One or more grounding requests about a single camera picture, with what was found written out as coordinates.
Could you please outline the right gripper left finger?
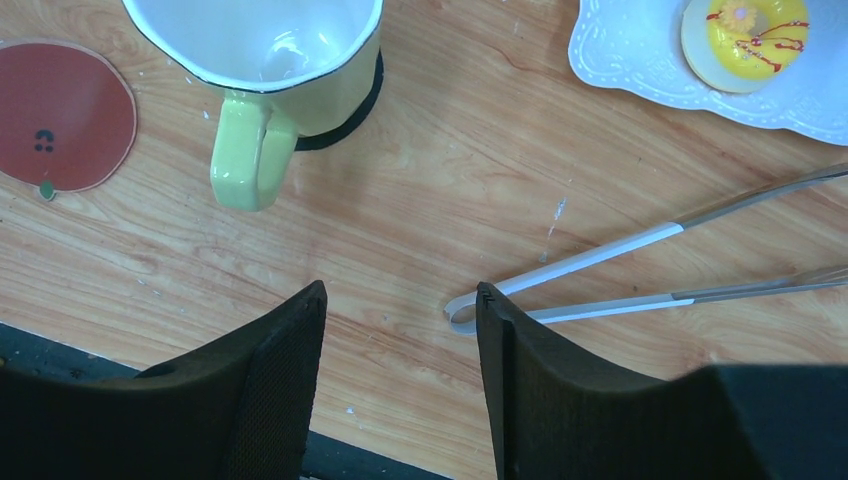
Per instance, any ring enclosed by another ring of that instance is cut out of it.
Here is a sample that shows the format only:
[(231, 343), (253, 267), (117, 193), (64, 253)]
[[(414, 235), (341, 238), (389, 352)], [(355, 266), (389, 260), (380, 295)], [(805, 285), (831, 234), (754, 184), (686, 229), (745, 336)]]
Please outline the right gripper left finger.
[(134, 376), (1, 341), (5, 479), (297, 479), (327, 292), (314, 281), (261, 317)]

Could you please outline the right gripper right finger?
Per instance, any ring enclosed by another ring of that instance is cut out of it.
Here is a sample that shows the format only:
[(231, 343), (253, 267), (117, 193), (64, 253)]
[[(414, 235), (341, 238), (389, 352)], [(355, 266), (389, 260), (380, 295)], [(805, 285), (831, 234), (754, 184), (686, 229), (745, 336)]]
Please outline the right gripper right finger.
[(477, 343), (501, 479), (843, 479), (847, 369), (711, 364), (664, 381), (533, 320), (494, 285)]

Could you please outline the metal serving tongs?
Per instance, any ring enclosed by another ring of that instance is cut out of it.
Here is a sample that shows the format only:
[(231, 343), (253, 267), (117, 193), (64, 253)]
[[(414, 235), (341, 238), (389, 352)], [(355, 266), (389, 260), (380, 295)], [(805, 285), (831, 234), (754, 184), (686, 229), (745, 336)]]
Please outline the metal serving tongs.
[(440, 194), (440, 268), (410, 311), (430, 320), (476, 280), (521, 305), (770, 281), (847, 262), (847, 164), (723, 170), (504, 162)]

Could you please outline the green handled white mug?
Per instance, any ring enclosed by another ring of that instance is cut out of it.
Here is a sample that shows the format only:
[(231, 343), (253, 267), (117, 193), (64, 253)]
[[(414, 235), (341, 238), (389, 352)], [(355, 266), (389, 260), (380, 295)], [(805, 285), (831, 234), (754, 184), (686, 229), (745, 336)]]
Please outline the green handled white mug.
[(226, 208), (270, 207), (292, 155), (350, 135), (382, 87), (380, 1), (141, 0), (124, 8), (148, 41), (220, 94), (209, 179)]

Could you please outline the white three-tier dessert stand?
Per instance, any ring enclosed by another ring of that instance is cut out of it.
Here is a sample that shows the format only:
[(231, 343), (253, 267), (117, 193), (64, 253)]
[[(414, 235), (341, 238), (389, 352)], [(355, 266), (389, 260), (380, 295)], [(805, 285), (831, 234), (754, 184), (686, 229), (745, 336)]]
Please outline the white three-tier dessert stand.
[(583, 1), (568, 56), (595, 87), (847, 142), (843, 1)]

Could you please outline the yellow flower tart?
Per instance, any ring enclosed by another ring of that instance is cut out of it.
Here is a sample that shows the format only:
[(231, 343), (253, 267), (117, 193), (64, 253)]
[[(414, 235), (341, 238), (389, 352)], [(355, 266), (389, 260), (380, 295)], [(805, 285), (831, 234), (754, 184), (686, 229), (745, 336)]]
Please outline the yellow flower tart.
[(680, 42), (688, 66), (706, 85), (747, 94), (798, 60), (809, 30), (805, 1), (690, 1)]

